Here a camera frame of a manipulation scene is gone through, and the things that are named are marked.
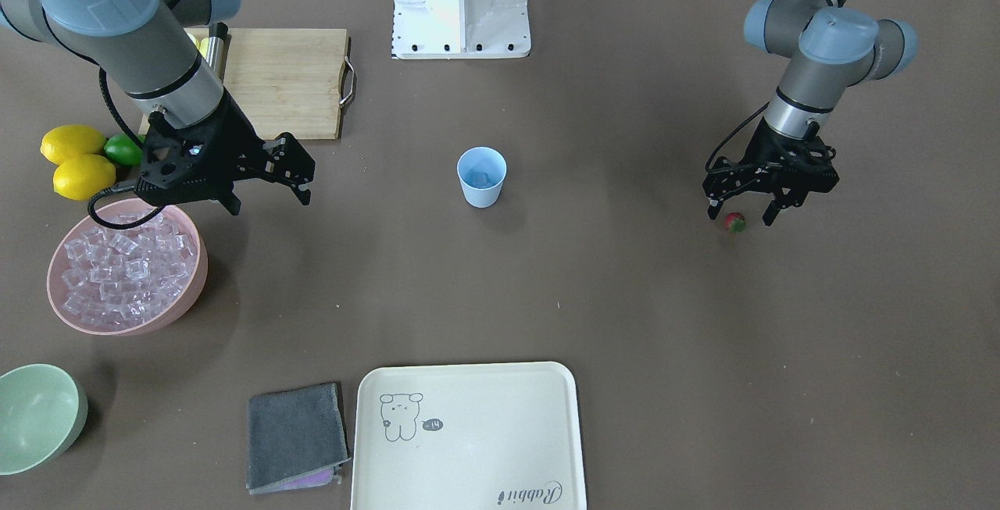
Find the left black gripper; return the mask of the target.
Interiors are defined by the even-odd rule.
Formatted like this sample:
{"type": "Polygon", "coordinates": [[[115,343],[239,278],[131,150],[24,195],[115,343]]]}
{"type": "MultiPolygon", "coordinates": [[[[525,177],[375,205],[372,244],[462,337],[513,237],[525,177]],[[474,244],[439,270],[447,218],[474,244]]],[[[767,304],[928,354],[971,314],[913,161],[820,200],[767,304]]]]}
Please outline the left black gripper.
{"type": "Polygon", "coordinates": [[[772,194],[762,222],[772,226],[786,209],[801,207],[811,193],[828,193],[840,181],[834,168],[836,150],[819,137],[820,126],[808,121],[803,139],[786,137],[765,121],[756,128],[742,160],[720,157],[707,169],[702,184],[709,200],[707,214],[717,219],[726,200],[744,192],[772,194]]]}

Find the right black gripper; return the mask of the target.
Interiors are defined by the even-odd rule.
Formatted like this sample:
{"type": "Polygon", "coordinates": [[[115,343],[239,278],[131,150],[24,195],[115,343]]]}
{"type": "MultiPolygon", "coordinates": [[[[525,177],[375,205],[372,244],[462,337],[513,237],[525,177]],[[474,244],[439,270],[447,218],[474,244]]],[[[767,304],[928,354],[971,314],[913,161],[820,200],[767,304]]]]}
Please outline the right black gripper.
{"type": "Polygon", "coordinates": [[[229,91],[207,118],[173,128],[153,112],[144,143],[136,195],[151,206],[215,201],[232,216],[241,211],[235,181],[257,178],[289,187],[303,206],[311,202],[316,162],[289,132],[271,142],[258,137],[229,91]]]}

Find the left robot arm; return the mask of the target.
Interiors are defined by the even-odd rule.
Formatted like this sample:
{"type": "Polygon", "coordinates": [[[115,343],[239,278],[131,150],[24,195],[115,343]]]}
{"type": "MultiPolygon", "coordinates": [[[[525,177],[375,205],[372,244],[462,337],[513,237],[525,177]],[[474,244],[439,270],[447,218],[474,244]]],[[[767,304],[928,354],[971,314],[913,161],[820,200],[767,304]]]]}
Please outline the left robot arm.
{"type": "Polygon", "coordinates": [[[744,22],[747,43],[788,59],[773,97],[753,112],[754,134],[738,161],[713,152],[702,187],[710,219],[745,192],[771,194],[762,216],[800,207],[839,181],[836,151],[819,133],[847,87],[905,69],[918,51],[910,23],[875,20],[847,0],[759,0],[744,22]]]}

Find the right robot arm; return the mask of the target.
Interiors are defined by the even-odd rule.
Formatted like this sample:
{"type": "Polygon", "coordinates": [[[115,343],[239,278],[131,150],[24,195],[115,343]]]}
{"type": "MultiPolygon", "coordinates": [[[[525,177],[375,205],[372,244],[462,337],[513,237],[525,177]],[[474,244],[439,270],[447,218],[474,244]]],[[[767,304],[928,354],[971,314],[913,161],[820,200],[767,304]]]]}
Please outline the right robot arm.
{"type": "Polygon", "coordinates": [[[132,193],[160,211],[214,201],[240,211],[237,181],[289,186],[308,205],[315,161],[289,133],[257,136],[218,73],[188,37],[221,27],[241,0],[2,0],[2,26],[93,62],[148,116],[138,177],[85,192],[97,200],[132,193]]]}

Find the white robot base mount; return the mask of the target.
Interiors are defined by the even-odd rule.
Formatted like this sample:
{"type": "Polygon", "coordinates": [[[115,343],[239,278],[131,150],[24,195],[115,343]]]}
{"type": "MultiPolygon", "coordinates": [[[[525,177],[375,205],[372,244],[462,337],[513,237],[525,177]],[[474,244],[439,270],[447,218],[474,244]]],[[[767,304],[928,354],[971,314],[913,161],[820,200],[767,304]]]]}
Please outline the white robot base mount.
{"type": "Polygon", "coordinates": [[[532,49],[528,0],[393,0],[394,59],[517,59],[532,49]]]}

